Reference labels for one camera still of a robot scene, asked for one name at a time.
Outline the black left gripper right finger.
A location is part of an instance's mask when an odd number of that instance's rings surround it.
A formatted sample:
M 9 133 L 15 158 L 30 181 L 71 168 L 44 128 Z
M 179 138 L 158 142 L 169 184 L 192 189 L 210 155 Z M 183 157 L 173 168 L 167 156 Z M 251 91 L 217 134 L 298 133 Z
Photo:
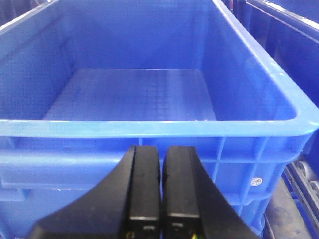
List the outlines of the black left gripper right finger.
M 165 239 L 256 239 L 211 180 L 193 146 L 171 146 L 162 173 Z

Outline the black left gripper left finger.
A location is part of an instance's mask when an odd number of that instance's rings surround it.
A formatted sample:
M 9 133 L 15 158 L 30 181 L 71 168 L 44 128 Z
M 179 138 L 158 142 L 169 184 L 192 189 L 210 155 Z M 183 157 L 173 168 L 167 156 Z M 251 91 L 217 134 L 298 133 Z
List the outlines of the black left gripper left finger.
M 39 219 L 29 239 L 160 238 L 160 159 L 153 146 L 131 146 L 82 197 Z

